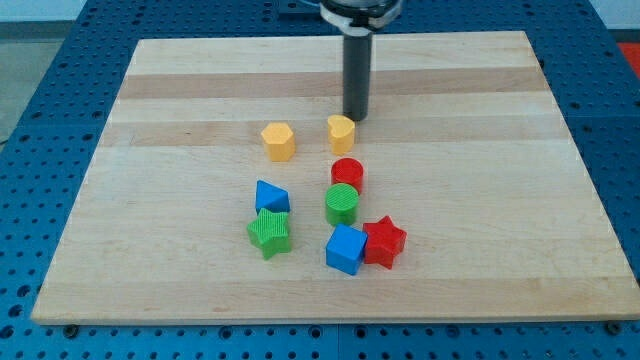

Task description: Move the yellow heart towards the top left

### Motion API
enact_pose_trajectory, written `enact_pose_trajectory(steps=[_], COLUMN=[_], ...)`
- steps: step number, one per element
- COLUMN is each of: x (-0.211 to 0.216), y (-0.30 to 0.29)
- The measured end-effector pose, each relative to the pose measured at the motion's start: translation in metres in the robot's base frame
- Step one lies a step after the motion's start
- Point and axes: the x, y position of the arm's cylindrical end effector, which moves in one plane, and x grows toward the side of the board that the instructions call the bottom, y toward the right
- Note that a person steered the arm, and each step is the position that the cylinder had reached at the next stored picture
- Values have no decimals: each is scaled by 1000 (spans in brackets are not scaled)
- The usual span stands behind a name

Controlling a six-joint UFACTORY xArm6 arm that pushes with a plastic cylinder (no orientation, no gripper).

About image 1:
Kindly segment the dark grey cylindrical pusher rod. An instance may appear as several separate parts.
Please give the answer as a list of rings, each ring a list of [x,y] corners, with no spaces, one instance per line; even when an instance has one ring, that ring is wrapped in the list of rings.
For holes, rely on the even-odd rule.
[[[343,36],[343,114],[353,121],[368,115],[372,34]]]

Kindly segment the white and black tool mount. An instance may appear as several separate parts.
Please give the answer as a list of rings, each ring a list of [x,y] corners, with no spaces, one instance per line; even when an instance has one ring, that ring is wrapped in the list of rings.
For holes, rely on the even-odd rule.
[[[393,22],[402,0],[321,0],[320,15],[344,35],[368,36]]]

